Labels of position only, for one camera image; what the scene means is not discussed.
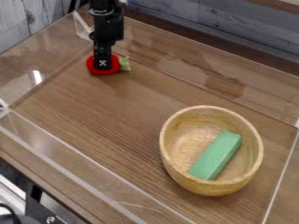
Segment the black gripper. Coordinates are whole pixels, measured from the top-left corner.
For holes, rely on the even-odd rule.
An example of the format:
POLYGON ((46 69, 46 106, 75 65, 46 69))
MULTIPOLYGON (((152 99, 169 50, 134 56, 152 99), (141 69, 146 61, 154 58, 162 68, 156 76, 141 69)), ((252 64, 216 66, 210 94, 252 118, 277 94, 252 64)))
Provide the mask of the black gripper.
POLYGON ((124 7, 126 0, 89 0, 88 14, 93 17, 93 67, 112 68, 112 53, 108 47, 124 38, 124 7))

